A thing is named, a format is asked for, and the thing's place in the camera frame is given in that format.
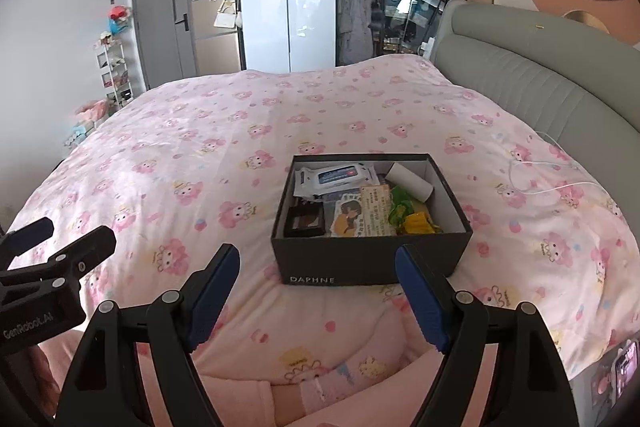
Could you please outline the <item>black Daphne shoe box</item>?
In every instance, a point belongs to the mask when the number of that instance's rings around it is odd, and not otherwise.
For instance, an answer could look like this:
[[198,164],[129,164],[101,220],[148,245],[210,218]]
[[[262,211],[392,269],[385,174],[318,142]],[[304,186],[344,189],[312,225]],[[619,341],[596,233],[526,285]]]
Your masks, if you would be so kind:
[[297,155],[271,245],[285,284],[382,285],[397,280],[400,246],[449,275],[471,236],[431,155]]

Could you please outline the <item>green yellow snack wrapper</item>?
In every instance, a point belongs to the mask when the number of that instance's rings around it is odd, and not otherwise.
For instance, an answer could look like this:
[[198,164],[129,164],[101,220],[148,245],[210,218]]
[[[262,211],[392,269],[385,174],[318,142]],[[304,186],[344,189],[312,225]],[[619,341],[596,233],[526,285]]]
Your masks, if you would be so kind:
[[400,235],[431,235],[442,233],[424,202],[418,202],[400,186],[390,190],[390,213],[387,221]]

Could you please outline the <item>grey door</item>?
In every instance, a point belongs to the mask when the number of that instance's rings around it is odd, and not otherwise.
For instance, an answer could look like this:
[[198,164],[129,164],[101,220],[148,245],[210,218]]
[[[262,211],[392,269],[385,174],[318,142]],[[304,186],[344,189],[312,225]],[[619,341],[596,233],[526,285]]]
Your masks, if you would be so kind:
[[198,75],[192,0],[131,0],[145,87]]

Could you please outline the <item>black square display frame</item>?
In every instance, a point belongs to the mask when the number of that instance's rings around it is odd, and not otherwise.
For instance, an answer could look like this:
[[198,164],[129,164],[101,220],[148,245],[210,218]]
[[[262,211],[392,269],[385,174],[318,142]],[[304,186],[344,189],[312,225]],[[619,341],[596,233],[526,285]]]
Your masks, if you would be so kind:
[[326,234],[326,218],[323,202],[296,198],[288,208],[284,226],[284,237],[310,239]]

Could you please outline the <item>white shelf rack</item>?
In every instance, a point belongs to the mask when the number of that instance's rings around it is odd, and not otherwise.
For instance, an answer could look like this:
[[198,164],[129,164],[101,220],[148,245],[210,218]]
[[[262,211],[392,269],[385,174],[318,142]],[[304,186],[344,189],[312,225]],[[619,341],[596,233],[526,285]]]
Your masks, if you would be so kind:
[[96,61],[103,89],[114,109],[127,106],[134,99],[134,90],[122,43],[111,35],[103,36],[96,44]]

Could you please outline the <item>anime character sticker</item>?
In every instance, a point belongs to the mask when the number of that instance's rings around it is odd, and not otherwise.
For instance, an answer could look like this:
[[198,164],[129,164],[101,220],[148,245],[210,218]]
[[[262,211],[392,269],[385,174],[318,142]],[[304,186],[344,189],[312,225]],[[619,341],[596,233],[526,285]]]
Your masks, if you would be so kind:
[[361,197],[359,193],[343,194],[334,205],[331,235],[352,239],[364,235]]

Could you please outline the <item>orange printed card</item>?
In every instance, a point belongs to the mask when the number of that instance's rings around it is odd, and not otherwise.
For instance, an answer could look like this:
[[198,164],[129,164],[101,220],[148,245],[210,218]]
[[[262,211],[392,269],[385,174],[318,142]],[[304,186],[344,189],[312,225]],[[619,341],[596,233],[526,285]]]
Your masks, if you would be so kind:
[[396,229],[390,224],[390,187],[387,184],[366,185],[360,188],[364,236],[395,236]]

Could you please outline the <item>grey padded headboard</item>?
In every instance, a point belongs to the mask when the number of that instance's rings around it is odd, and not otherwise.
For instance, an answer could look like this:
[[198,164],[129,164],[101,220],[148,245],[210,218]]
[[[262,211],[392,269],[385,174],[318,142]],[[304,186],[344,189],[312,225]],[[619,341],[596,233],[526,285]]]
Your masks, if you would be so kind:
[[550,136],[639,221],[639,53],[543,12],[452,0],[431,60]]

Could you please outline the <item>wet wipes pack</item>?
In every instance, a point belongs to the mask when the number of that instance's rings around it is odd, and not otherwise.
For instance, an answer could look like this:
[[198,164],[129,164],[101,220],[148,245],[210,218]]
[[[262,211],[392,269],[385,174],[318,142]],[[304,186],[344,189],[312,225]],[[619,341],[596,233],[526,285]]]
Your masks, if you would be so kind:
[[360,162],[344,162],[324,168],[300,167],[294,173],[293,195],[314,199],[366,185],[380,185],[380,179],[372,166]]

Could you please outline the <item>beige low cabinet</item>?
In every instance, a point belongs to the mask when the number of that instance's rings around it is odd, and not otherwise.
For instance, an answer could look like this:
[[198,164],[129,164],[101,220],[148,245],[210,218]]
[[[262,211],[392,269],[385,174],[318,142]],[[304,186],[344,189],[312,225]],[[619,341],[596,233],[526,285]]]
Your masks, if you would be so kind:
[[192,2],[194,52],[201,76],[232,74],[241,70],[236,28],[216,25],[218,10],[223,4],[224,0]]

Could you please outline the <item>cardboard paper roll tube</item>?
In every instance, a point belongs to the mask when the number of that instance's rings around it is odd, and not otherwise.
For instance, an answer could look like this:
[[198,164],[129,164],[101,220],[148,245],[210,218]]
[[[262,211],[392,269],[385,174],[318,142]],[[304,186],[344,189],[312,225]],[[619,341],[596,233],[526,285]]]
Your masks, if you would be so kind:
[[394,162],[386,173],[385,180],[402,188],[418,202],[427,202],[434,192],[434,186],[413,171]]

